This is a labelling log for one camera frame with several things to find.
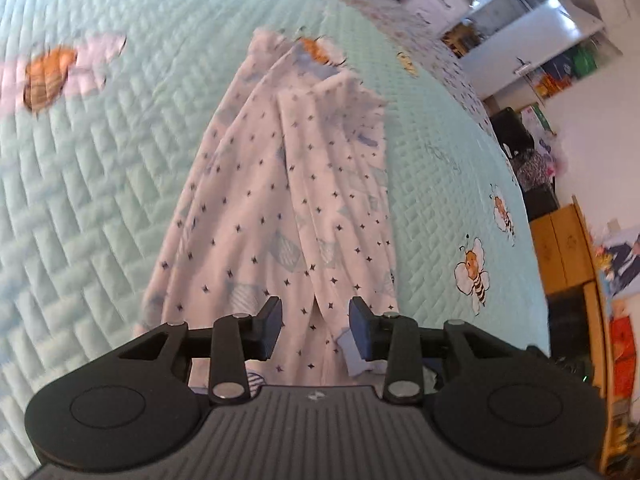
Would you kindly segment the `white room door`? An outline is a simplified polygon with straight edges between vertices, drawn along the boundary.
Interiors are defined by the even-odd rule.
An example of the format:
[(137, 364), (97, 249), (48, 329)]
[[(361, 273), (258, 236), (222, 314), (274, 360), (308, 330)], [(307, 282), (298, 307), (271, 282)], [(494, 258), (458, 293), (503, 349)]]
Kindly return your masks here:
[(488, 37), (460, 64), (484, 100), (604, 28), (604, 21), (574, 4), (546, 0)]

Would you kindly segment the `orange box on desk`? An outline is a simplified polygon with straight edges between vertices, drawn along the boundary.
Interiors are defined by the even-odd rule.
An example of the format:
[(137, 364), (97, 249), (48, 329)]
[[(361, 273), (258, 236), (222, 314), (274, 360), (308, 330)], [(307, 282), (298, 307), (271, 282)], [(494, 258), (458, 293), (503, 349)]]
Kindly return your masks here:
[(634, 394), (637, 370), (637, 350), (631, 318), (621, 316), (610, 323), (612, 342), (614, 394), (616, 398), (630, 399)]

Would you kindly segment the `white patterned baby garment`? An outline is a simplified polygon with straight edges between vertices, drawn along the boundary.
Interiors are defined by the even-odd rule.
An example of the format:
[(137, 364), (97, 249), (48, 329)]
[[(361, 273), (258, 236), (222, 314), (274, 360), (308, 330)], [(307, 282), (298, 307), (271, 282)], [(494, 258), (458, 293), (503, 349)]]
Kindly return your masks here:
[(252, 387), (381, 387), (348, 305), (396, 310), (385, 104), (329, 39), (254, 32), (213, 114), (157, 258), (138, 332), (212, 326), (282, 302)]

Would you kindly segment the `wooden desk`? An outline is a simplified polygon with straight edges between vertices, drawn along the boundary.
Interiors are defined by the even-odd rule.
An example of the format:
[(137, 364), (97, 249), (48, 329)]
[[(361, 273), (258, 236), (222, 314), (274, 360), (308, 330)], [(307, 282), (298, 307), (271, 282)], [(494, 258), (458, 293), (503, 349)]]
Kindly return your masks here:
[(596, 248), (576, 196), (531, 222), (544, 294), (548, 300), (551, 354), (590, 363), (587, 382), (605, 405), (605, 434), (597, 467), (601, 474), (614, 457), (614, 359), (605, 287)]

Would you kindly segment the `heart patterned bedsheet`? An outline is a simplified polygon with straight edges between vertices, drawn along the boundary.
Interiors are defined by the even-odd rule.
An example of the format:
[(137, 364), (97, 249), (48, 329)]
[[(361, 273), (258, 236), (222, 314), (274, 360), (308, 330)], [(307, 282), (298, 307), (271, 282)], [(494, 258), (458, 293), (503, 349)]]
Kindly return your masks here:
[(518, 181), (483, 104), (450, 50), (394, 0), (279, 0), (294, 32), (326, 36), (386, 99), (393, 184)]

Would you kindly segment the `white drawer cabinet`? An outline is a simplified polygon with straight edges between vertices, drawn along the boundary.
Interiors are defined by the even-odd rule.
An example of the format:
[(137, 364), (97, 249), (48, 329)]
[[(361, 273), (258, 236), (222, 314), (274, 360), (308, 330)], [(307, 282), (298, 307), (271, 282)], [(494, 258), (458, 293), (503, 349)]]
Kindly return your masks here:
[(472, 0), (407, 0), (406, 8), (435, 36), (459, 23), (472, 9)]

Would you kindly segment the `mint green bee quilt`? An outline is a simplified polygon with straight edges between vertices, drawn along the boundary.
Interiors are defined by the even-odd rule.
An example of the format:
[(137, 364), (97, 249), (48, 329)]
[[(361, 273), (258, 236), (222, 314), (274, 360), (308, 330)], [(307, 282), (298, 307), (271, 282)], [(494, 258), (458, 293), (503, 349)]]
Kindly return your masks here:
[[(138, 331), (186, 178), (279, 0), (1, 0), (1, 474), (38, 460), (27, 404)], [(396, 185), (398, 307), (550, 347), (518, 184)]]

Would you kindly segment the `black chair with clothes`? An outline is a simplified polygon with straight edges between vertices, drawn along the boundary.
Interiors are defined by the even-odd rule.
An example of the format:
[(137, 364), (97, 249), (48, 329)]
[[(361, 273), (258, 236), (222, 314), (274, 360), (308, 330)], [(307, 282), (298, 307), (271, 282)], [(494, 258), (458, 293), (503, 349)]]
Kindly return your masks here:
[(535, 148), (534, 137), (511, 107), (489, 117), (492, 128), (508, 156), (523, 194), (528, 221), (551, 214), (560, 208), (555, 194), (555, 176)]

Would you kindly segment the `child uniform photo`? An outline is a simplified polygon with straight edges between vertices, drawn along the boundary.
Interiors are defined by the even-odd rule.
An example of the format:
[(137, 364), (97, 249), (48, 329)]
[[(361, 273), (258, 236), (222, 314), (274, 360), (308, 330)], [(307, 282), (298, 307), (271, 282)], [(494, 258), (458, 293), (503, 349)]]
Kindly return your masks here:
[(639, 292), (639, 228), (608, 236), (599, 248), (602, 272), (612, 298), (626, 298)]

